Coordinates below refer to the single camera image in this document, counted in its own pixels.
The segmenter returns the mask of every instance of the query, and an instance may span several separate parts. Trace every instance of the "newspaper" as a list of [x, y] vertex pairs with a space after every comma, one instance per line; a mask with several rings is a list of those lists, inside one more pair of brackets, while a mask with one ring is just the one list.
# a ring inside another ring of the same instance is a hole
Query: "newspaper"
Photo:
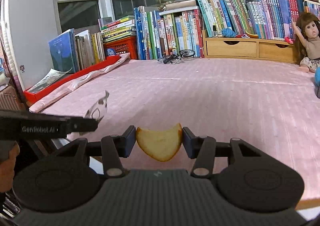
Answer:
[[71, 69], [66, 72], [59, 72], [57, 70], [50, 69], [49, 73], [36, 85], [32, 86], [29, 90], [27, 90], [27, 92], [38, 93], [39, 91], [43, 90], [44, 88], [50, 86], [51, 84], [59, 80], [62, 76], [70, 72]]

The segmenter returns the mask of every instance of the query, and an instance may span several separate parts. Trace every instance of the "bed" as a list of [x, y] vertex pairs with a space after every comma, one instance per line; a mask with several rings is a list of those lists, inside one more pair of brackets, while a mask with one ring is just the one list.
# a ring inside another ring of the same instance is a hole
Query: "bed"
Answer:
[[[105, 90], [110, 92], [108, 113], [86, 135], [89, 141], [122, 134], [129, 125], [165, 130], [180, 122], [195, 135], [217, 141], [242, 138], [301, 174], [302, 200], [320, 198], [320, 99], [313, 75], [296, 65], [246, 59], [193, 59], [176, 65], [126, 60], [43, 113], [84, 116]], [[69, 138], [77, 137], [74, 133]], [[161, 163], [136, 143], [122, 163], [128, 169], [189, 171], [194, 160], [181, 147], [173, 159]], [[220, 159], [214, 170], [226, 165]]]

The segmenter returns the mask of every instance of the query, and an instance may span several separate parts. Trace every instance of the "red plastic crate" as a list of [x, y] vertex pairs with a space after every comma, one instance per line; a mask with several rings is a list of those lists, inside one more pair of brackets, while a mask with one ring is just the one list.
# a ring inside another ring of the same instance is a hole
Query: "red plastic crate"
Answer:
[[137, 60], [137, 37], [129, 36], [119, 41], [104, 43], [103, 49], [106, 52], [107, 49], [113, 49], [116, 54], [130, 53], [130, 58]]

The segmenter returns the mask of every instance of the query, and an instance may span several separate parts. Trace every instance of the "hand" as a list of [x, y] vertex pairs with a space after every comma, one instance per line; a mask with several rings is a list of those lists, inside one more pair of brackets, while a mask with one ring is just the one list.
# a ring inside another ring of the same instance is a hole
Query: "hand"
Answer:
[[14, 166], [19, 152], [19, 145], [15, 143], [13, 148], [9, 151], [9, 159], [0, 164], [0, 193], [7, 192], [12, 188]]

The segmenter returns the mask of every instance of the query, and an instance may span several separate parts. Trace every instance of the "doll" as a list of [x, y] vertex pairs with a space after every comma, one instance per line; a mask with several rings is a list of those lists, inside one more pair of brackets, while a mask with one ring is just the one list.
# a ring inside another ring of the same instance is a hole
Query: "doll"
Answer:
[[294, 45], [303, 59], [299, 69], [304, 72], [316, 72], [320, 67], [320, 23], [319, 19], [311, 13], [303, 12], [292, 21], [292, 28], [296, 34]]

